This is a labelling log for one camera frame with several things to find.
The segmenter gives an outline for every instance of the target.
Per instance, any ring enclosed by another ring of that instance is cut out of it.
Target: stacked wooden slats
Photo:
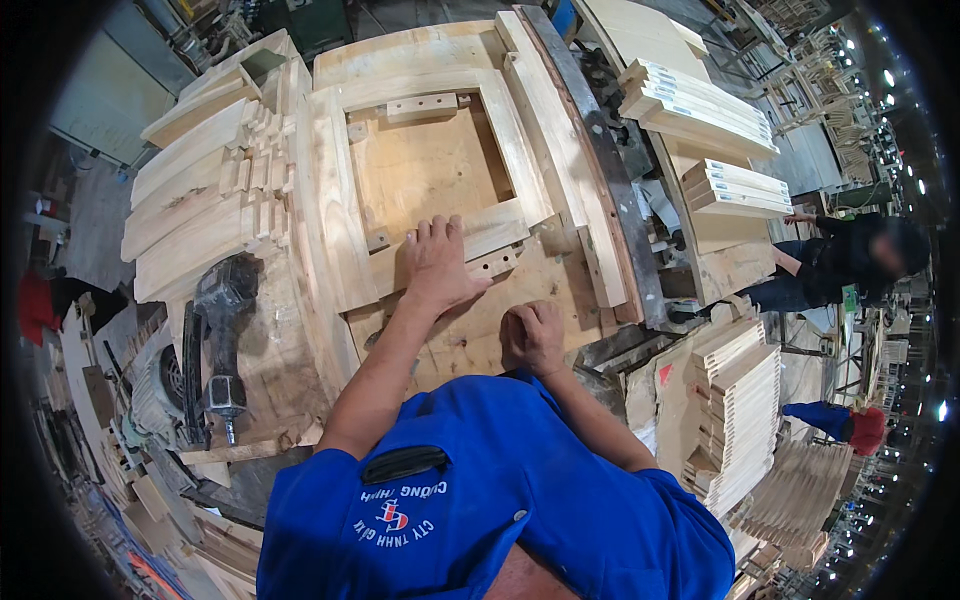
[[[626,93],[620,114],[645,129],[756,158],[780,153],[763,112],[716,85],[640,59],[617,80]]]
[[[740,320],[693,350],[700,402],[699,448],[683,480],[716,516],[739,502],[773,465],[779,422],[780,347],[762,321]]]
[[[783,181],[705,158],[681,180],[692,212],[777,219],[793,214],[790,190]]]
[[[285,129],[282,114],[240,99],[140,171],[121,247],[124,260],[137,261],[137,301],[188,296],[217,261],[289,244],[294,168]]]
[[[782,444],[773,470],[754,489],[754,505],[740,529],[780,546],[815,549],[852,454],[846,444]]]

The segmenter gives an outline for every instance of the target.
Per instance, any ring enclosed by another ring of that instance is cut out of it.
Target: blue pants
[[[787,417],[796,417],[808,425],[813,425],[837,442],[844,441],[843,425],[850,418],[850,409],[826,402],[784,404],[783,413]]]
[[[805,244],[805,241],[793,241],[778,242],[774,246],[800,260]],[[752,285],[737,294],[749,294],[750,302],[759,304],[762,312],[801,312],[813,308],[804,296],[804,285],[790,274],[775,276],[770,281]]]

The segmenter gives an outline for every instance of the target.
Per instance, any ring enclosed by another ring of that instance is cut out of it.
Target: red cloth
[[[853,453],[860,456],[872,456],[883,443],[883,431],[886,417],[876,408],[868,408],[866,415],[851,413],[853,419],[853,435],[850,445]]]
[[[60,331],[60,317],[54,314],[50,281],[27,271],[17,290],[17,313],[23,337],[43,347],[43,327]]]

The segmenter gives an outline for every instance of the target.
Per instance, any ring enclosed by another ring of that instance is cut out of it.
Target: blue work shirt
[[[369,460],[417,445],[446,464],[363,485]],[[515,542],[584,598],[709,600],[733,578],[730,540],[693,495],[590,452],[518,372],[411,397],[362,461],[326,449],[282,470],[257,597],[479,599]]]

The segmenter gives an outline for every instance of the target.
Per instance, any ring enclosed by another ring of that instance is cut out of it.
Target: person in red shirt
[[[17,289],[17,314],[23,337],[43,346],[43,331],[60,331],[70,305],[89,292],[96,307],[90,316],[90,334],[100,330],[130,302],[118,286],[108,292],[82,279],[55,276],[44,279],[28,270]]]
[[[837,406],[828,402],[809,402],[804,404],[784,404],[782,412],[787,417],[796,417],[808,425],[813,425],[837,442],[853,446],[853,453],[870,456],[883,444],[895,446],[900,434],[885,427],[886,416],[876,408],[867,408],[856,413],[846,406]]]

